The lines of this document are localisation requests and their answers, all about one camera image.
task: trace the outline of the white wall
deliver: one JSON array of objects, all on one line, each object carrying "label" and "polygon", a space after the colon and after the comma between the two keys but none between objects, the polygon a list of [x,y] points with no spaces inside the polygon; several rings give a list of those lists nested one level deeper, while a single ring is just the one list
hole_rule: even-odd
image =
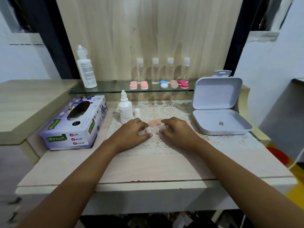
[{"label": "white wall", "polygon": [[303,6],[294,0],[276,42],[247,43],[235,72],[251,88],[253,122],[293,159],[304,148],[304,86],[291,84],[304,77]]},{"label": "white wall", "polygon": [[12,79],[60,79],[44,45],[10,45],[38,44],[37,40],[29,43],[29,36],[11,33],[0,13],[0,83]]}]

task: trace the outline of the light wood wall panel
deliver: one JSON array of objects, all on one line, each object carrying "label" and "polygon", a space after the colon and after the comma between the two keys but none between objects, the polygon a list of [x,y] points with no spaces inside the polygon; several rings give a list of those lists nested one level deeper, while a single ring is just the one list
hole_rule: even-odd
[{"label": "light wood wall panel", "polygon": [[190,77],[222,69],[243,0],[57,0],[78,60],[77,45],[88,50],[97,80],[133,80],[136,58],[146,77],[152,58],[161,73],[174,57],[178,75],[191,57]]}]

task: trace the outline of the white lace tablecloth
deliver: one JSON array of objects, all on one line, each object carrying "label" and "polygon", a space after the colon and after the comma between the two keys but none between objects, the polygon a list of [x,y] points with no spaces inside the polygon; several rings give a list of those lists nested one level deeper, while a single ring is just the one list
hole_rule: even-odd
[{"label": "white lace tablecloth", "polygon": [[[196,122],[193,118],[192,101],[191,100],[170,100],[170,101],[139,101],[133,107],[139,107],[141,116],[140,119],[144,122],[161,118],[167,119],[173,116],[185,120],[196,131],[197,134],[215,148],[221,150],[223,153],[240,151],[249,152],[251,150],[260,149],[263,146],[251,133],[243,135],[224,135],[224,136],[211,136],[205,135],[199,131]],[[109,127],[107,138],[109,138],[118,128],[122,126],[120,122],[119,110],[116,108],[113,113],[113,119]],[[138,145],[137,147],[119,154],[125,155],[139,155],[139,154],[176,154],[180,153],[178,147],[167,142],[162,135],[154,133],[153,137],[146,142]]]}]

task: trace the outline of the red object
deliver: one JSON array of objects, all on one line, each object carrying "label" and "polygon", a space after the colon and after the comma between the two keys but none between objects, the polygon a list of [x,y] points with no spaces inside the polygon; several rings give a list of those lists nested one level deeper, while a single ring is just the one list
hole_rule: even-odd
[{"label": "red object", "polygon": [[183,84],[183,83],[186,83],[186,81],[185,80],[179,80],[178,81],[178,84],[180,84],[180,85]]},{"label": "red object", "polygon": [[182,83],[181,87],[184,89],[188,89],[189,88],[189,84],[188,83]]},{"label": "red object", "polygon": [[272,148],[272,147],[266,147],[270,153],[273,154],[273,156],[275,156],[284,166],[286,166],[289,163],[289,157],[284,154],[282,151],[280,151],[279,149],[276,148]]}]

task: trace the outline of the white table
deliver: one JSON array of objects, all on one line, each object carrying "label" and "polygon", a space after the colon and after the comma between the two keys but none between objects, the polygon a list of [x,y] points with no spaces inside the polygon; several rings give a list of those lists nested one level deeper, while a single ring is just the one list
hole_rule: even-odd
[{"label": "white table", "polygon": [[[48,194],[75,170],[105,139],[116,102],[108,113],[92,149],[47,152],[18,184],[17,194]],[[252,134],[223,136],[224,154],[286,193],[297,183]],[[84,215],[237,209],[206,165],[187,152],[116,156],[97,185]]]}]

